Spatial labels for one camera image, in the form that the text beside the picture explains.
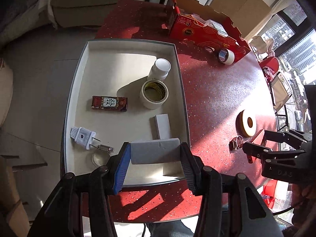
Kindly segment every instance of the blue gripper pad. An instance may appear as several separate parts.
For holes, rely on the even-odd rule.
[[[116,162],[112,169],[114,173],[113,194],[117,195],[122,189],[126,172],[131,161],[131,145],[128,142],[124,142],[119,154],[117,155]]]
[[[180,144],[180,160],[189,190],[192,191],[195,196],[202,195],[201,170],[204,164],[200,157],[193,156],[186,142]]]

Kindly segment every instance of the jeans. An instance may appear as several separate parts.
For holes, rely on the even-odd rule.
[[[192,237],[192,231],[181,220],[146,224],[151,237]]]
[[[225,236],[228,228],[228,207],[224,207],[222,211],[221,237]],[[181,220],[148,223],[146,224],[150,232],[150,237],[192,237],[192,231],[186,227]]]

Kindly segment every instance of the gray floor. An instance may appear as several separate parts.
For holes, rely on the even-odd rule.
[[[61,136],[72,77],[87,40],[96,30],[47,25],[11,42],[3,57],[14,74],[10,110],[1,128],[2,153],[24,164],[48,166],[17,172],[17,187],[29,220],[60,179]]]

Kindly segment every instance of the bottle cap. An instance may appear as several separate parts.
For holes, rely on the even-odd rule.
[[[171,69],[170,62],[166,59],[159,58],[155,61],[155,65],[157,67],[157,70],[161,72],[161,74],[166,75]]]

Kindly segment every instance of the curtain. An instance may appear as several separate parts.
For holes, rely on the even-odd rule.
[[[270,13],[263,19],[261,22],[244,38],[247,41],[250,41],[253,36],[256,36],[268,23],[268,21],[273,17],[277,12],[285,9],[287,6],[292,4],[295,0],[278,0],[274,6],[272,6]]]

